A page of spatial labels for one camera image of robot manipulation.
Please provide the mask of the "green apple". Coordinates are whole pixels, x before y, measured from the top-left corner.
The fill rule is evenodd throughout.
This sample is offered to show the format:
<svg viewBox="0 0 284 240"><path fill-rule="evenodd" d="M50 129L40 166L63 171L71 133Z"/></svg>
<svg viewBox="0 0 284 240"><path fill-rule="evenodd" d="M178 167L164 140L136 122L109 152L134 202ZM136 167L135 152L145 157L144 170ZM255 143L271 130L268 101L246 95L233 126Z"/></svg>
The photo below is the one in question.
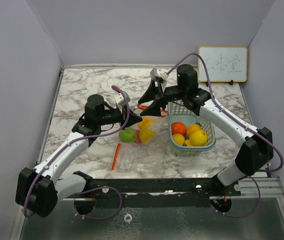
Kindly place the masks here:
<svg viewBox="0 0 284 240"><path fill-rule="evenodd" d="M119 139L125 143L132 143L136 140L137 133L136 130L132 127L126 127L119 131Z"/></svg>

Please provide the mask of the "pink fruit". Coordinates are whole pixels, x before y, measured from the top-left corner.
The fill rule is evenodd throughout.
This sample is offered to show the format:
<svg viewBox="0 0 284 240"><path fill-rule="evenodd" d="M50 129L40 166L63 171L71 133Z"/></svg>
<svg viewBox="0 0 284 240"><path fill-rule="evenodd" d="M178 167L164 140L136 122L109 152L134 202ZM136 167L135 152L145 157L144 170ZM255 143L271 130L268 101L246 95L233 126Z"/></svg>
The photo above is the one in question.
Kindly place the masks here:
<svg viewBox="0 0 284 240"><path fill-rule="evenodd" d="M140 130L136 129L135 132L136 132L136 138L134 140L134 143L137 144L137 145L141 145L142 142L140 140Z"/></svg>

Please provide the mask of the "clear zip top bag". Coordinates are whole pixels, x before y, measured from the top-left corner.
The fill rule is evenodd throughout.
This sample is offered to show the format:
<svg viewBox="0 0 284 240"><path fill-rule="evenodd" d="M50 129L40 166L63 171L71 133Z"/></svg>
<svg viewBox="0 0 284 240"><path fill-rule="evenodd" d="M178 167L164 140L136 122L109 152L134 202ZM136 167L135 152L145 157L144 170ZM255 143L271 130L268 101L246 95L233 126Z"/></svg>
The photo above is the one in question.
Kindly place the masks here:
<svg viewBox="0 0 284 240"><path fill-rule="evenodd" d="M164 121L166 120L167 115L168 111L162 110L161 116L147 116L154 119L154 123L150 124L151 125L150 128L156 132L156 136L148 143L146 144L142 143L138 145L135 144L134 142L122 142L119 139L119 142L117 144L114 153L111 170L127 169L130 167L134 157L146 156L147 150L155 146L155 142L157 141L160 130L164 124ZM135 130L140 130L138 127L138 123L132 125L131 127L134 128Z"/></svg>

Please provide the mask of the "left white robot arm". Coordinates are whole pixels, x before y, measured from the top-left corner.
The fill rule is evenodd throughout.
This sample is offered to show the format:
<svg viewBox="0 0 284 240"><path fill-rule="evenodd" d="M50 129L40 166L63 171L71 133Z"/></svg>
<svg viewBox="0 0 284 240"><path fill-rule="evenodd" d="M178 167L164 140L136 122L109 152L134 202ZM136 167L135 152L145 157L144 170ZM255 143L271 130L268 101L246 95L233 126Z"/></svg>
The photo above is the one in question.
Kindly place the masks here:
<svg viewBox="0 0 284 240"><path fill-rule="evenodd" d="M126 92L119 90L114 99L115 108L99 94L89 96L83 115L62 145L33 169L26 167L21 170L15 201L23 207L25 217L38 215L45 218L59 200L73 194L83 198L91 194L89 176L75 173L65 180L60 180L60 176L98 137L105 136L102 126L119 124L122 130L142 120L130 110L130 98Z"/></svg>

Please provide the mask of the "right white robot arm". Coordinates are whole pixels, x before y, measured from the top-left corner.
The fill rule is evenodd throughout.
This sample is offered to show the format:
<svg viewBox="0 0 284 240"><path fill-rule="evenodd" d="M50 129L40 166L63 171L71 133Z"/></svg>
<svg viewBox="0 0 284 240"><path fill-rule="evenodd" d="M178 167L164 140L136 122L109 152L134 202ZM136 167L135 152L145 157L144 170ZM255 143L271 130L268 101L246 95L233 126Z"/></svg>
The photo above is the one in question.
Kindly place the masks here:
<svg viewBox="0 0 284 240"><path fill-rule="evenodd" d="M232 183L253 175L273 158L271 131L266 127L258 129L224 108L208 91L198 86L193 66L178 66L177 85L170 87L166 86L166 73L154 68L150 76L150 85L138 102L152 103L142 116L158 117L169 102L181 100L188 110L216 125L239 146L234 162L213 178L211 189L216 195L224 195Z"/></svg>

